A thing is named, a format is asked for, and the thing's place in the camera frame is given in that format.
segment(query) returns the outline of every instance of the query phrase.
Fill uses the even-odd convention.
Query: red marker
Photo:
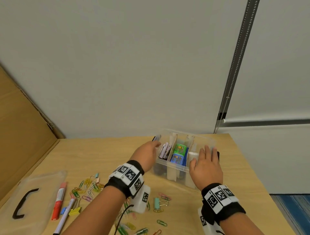
[[[59,213],[62,205],[62,200],[64,199],[64,192],[66,191],[66,186],[67,182],[63,182],[60,185],[53,210],[52,220],[57,220],[59,218]]]

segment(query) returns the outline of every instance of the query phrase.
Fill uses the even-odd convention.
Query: hand
[[[156,161],[156,147],[161,145],[160,142],[148,141],[141,145],[131,156],[130,160],[136,160],[142,166],[144,172],[149,171]]]
[[[189,164],[189,174],[200,191],[212,183],[223,184],[223,172],[216,148],[213,148],[212,155],[207,145],[205,149],[201,148],[198,161],[194,158]]]

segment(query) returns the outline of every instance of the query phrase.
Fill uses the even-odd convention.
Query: right hand
[[[207,145],[205,149],[201,148],[198,161],[194,158],[189,164],[189,174],[200,191],[212,183],[223,184],[223,172],[219,165],[217,149],[213,148],[211,154]]]

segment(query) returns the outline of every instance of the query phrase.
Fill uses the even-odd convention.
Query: cardboard box
[[[63,135],[0,67],[0,207],[59,138]]]

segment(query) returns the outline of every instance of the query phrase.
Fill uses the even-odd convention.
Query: pen
[[[62,200],[64,199],[64,192],[66,191],[66,186],[67,182],[63,182],[60,185],[53,210],[52,220],[57,220],[59,218],[59,213],[62,205]]]
[[[58,226],[57,226],[55,232],[53,233],[53,235],[59,235],[59,234],[60,234],[60,232],[61,232],[61,230],[62,230],[62,227],[64,226],[64,223],[66,222],[66,219],[67,219],[67,217],[68,217],[68,214],[69,214],[69,212],[70,212],[70,210],[71,210],[72,205],[73,205],[74,202],[75,202],[75,198],[72,198],[72,199],[70,200],[70,203],[69,203],[69,205],[67,206],[66,210],[64,211],[64,214],[62,215],[62,217],[61,217],[61,219],[60,219],[60,221],[59,221],[59,224],[58,224]]]

